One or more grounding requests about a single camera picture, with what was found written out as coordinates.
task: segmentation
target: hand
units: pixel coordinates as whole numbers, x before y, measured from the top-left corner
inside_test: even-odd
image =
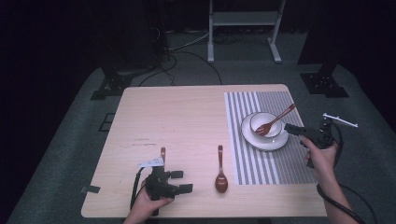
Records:
[[[136,200],[134,201],[134,206],[131,209],[128,217],[125,219],[124,224],[137,224],[144,222],[148,219],[151,214],[163,207],[175,199],[172,198],[160,198],[158,201],[152,201],[148,196],[146,188],[142,188],[138,193]]]
[[[335,155],[337,154],[338,145],[337,143],[333,143],[332,146],[326,149],[317,148],[311,140],[306,138],[305,136],[301,136],[301,140],[304,145],[306,145],[309,149],[306,156],[304,157],[305,163],[308,162],[309,159],[312,160],[314,164],[314,176],[320,182],[327,180],[328,178],[334,178],[334,162]]]

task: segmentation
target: metal shelf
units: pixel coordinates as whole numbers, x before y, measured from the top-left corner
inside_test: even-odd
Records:
[[[214,12],[213,25],[275,25],[276,11]]]
[[[274,31],[271,37],[267,38],[268,45],[274,56],[275,63],[282,63],[279,52],[276,48],[276,36],[282,20],[283,9],[286,0],[280,0],[279,11],[253,11],[253,12],[214,12],[213,0],[209,5],[209,40],[207,41],[207,61],[215,61],[213,46],[214,26],[244,26],[244,25],[273,25]]]

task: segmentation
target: wooden spoon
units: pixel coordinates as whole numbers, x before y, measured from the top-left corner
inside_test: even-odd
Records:
[[[277,122],[279,119],[283,118],[283,116],[289,114],[289,112],[296,107],[295,104],[290,105],[285,111],[283,111],[280,115],[278,115],[273,121],[269,123],[265,123],[262,126],[260,126],[255,132],[261,136],[265,136],[268,134],[271,130],[271,127],[275,122]]]
[[[216,189],[220,193],[224,193],[228,188],[228,180],[222,171],[222,145],[219,146],[219,175],[216,178]]]

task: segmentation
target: white plate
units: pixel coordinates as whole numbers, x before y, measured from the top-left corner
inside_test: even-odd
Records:
[[[288,142],[289,134],[284,130],[285,123],[283,121],[282,121],[282,126],[283,126],[282,131],[280,132],[279,135],[271,138],[263,138],[253,133],[253,131],[250,128],[250,120],[253,117],[253,115],[255,115],[255,113],[247,115],[247,117],[245,117],[244,120],[242,120],[242,124],[241,124],[242,135],[251,145],[253,145],[257,149],[266,150],[266,151],[272,151],[285,146],[285,144]]]

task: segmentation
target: gray and white striped mat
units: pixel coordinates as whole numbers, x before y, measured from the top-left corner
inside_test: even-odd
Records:
[[[274,151],[262,151],[252,146],[241,133],[242,120],[254,112],[282,113],[292,104],[286,91],[225,92],[227,120],[233,152],[235,184],[306,184],[316,183],[312,170],[304,164],[307,151],[298,136],[290,135],[285,146]],[[282,119],[302,126],[296,110]]]

